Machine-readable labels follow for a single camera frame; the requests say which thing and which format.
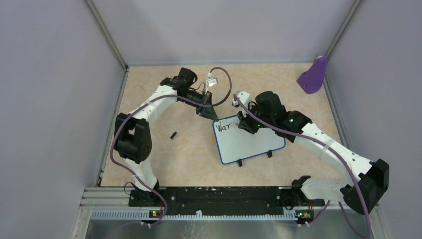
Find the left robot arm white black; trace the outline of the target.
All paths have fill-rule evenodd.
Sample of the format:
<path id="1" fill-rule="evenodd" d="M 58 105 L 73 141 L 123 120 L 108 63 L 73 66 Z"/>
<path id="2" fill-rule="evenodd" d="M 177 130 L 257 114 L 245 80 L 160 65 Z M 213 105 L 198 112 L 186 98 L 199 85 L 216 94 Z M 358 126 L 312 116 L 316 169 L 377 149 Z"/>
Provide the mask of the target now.
<path id="1" fill-rule="evenodd" d="M 132 173 L 140 198 L 148 206 L 159 201 L 156 190 L 158 179 L 152 172 L 148 157 L 152 151 L 151 126 L 162 113 L 176 102 L 195 108 L 196 114 L 218 121 L 213 106 L 213 94 L 207 89 L 197 92 L 191 86 L 197 75 L 190 69 L 181 68 L 178 75 L 162 80 L 154 93 L 137 109 L 119 113 L 115 120 L 115 133 L 111 152 L 117 152 L 126 162 L 125 168 Z"/>

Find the blue framed whiteboard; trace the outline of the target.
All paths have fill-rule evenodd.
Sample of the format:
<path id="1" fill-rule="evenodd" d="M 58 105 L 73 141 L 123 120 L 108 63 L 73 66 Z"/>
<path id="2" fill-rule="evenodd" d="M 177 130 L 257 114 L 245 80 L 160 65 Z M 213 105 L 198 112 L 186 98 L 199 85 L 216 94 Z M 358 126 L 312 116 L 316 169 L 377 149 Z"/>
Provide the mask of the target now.
<path id="1" fill-rule="evenodd" d="M 214 136 L 224 165 L 283 149 L 286 140 L 271 129 L 264 128 L 250 134 L 238 128 L 239 119 L 232 115 L 212 123 Z"/>

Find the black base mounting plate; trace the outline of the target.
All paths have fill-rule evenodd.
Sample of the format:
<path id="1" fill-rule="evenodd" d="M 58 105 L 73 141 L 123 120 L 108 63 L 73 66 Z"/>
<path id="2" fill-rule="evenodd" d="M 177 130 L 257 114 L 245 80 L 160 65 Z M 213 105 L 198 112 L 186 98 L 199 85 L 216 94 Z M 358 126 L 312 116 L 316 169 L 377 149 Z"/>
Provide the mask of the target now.
<path id="1" fill-rule="evenodd" d="M 133 189 L 129 206 L 155 207 L 168 216 L 281 215 L 299 206 L 324 206 L 325 200 L 308 200 L 298 189 L 279 186 L 257 187 L 160 187 L 157 193 Z"/>

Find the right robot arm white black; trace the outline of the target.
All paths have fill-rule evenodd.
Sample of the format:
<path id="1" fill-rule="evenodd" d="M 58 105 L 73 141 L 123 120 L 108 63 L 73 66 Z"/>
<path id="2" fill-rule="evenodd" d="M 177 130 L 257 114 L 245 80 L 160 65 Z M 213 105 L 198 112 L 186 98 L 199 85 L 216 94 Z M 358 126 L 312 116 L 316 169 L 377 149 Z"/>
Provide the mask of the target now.
<path id="1" fill-rule="evenodd" d="M 334 169 L 342 179 L 318 179 L 302 176 L 292 182 L 292 199 L 305 205 L 314 199 L 345 203 L 360 214 L 370 213 L 389 187 L 389 164 L 371 160 L 348 149 L 324 133 L 300 111 L 288 111 L 279 96 L 264 91 L 255 99 L 246 91 L 238 91 L 232 104 L 240 108 L 239 129 L 250 134 L 271 129 L 275 135 L 313 153 Z"/>

